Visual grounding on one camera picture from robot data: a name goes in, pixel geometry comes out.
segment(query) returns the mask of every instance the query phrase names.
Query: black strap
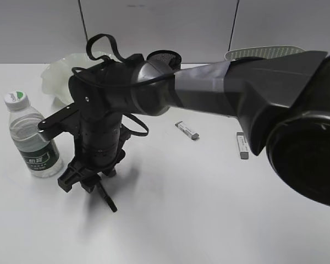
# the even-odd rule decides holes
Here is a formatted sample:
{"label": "black strap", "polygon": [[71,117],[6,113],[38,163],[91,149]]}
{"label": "black strap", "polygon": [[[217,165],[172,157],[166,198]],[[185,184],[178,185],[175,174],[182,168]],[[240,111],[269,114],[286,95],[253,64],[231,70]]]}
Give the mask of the black strap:
{"label": "black strap", "polygon": [[115,57],[121,61],[121,62],[126,62],[127,60],[125,58],[123,58],[118,49],[117,49],[117,43],[116,43],[116,40],[115,38],[112,36],[112,35],[109,35],[109,34],[98,34],[98,35],[95,35],[94,37],[90,38],[88,41],[87,41],[87,46],[86,46],[86,52],[87,52],[87,55],[88,57],[92,60],[92,61],[97,61],[99,59],[103,59],[104,61],[105,60],[110,60],[110,57],[107,56],[107,55],[102,55],[98,58],[95,58],[92,54],[92,46],[93,44],[98,41],[99,39],[101,39],[102,37],[106,37],[109,39],[109,42],[110,42],[110,46],[111,46],[111,49],[112,49],[112,52],[114,53]]}
{"label": "black strap", "polygon": [[134,116],[132,114],[125,114],[125,116],[128,117],[129,119],[131,119],[132,121],[136,122],[142,128],[144,128],[146,130],[146,132],[133,131],[122,124],[124,129],[126,129],[129,133],[131,133],[131,135],[134,135],[134,136],[148,136],[149,128],[146,126],[146,124],[144,124],[141,120],[139,120],[136,116]]}

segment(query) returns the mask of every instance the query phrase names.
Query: green bottle label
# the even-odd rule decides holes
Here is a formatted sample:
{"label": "green bottle label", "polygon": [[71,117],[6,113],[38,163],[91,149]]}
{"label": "green bottle label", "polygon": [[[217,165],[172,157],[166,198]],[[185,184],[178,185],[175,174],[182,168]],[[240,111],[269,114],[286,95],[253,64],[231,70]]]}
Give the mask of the green bottle label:
{"label": "green bottle label", "polygon": [[34,152],[20,151],[28,168],[32,171],[44,171],[51,168],[59,159],[59,152],[53,141]]}

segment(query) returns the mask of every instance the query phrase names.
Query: eraser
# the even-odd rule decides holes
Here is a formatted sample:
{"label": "eraser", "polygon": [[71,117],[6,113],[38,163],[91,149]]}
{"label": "eraser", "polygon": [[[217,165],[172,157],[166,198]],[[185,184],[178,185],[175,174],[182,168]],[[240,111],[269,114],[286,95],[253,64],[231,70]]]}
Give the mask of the eraser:
{"label": "eraser", "polygon": [[248,160],[248,143],[243,132],[237,132],[236,137],[241,160]]}
{"label": "eraser", "polygon": [[175,124],[175,126],[181,130],[184,134],[186,134],[190,139],[197,140],[199,139],[199,134],[197,132],[194,132],[192,129],[190,129],[188,126],[186,126],[185,123],[182,121]]}

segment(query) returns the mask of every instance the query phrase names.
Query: translucent plastic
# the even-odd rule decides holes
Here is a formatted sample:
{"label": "translucent plastic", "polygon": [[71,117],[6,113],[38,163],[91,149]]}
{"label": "translucent plastic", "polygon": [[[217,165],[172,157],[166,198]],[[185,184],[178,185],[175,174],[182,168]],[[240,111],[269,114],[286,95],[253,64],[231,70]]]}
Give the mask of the translucent plastic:
{"label": "translucent plastic", "polygon": [[[43,141],[37,132],[37,125],[41,120],[44,120],[43,115],[31,106],[21,111],[10,112],[10,134],[19,151],[35,152],[49,144],[49,142]],[[29,170],[36,177],[47,178],[60,172],[62,168],[63,161],[59,156],[57,162],[50,168]]]}
{"label": "translucent plastic", "polygon": [[[111,59],[118,61],[114,55],[104,52],[93,52],[95,57],[107,55]],[[68,80],[72,75],[72,67],[89,68],[98,63],[100,60],[90,60],[86,53],[73,53],[57,62],[50,64],[42,73],[42,91],[44,94],[54,95],[60,99],[65,105],[73,103],[73,99],[68,89]]]}

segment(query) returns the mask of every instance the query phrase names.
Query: black metal bracket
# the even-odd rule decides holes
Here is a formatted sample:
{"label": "black metal bracket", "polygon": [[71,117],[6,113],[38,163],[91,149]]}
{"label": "black metal bracket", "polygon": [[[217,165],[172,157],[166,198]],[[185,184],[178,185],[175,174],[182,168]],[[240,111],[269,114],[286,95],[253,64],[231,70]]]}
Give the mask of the black metal bracket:
{"label": "black metal bracket", "polygon": [[79,128],[80,111],[78,110],[75,103],[66,106],[65,108],[43,120],[38,125],[39,134],[46,141],[52,140],[62,132],[69,132],[74,137],[75,157],[68,164],[65,172],[58,178],[58,185],[66,193],[72,189],[73,184],[78,182],[81,183],[82,188],[85,189],[89,194],[92,193],[96,187],[99,195],[103,198],[103,200],[105,200],[110,209],[113,212],[116,212],[116,205],[103,187],[101,182],[102,179],[99,176],[99,173],[103,173],[109,178],[115,176],[115,165],[125,157],[125,151],[122,149],[122,147],[124,143],[130,139],[131,131],[124,125],[121,125],[115,159],[106,167],[90,168],[85,164],[81,155]]}

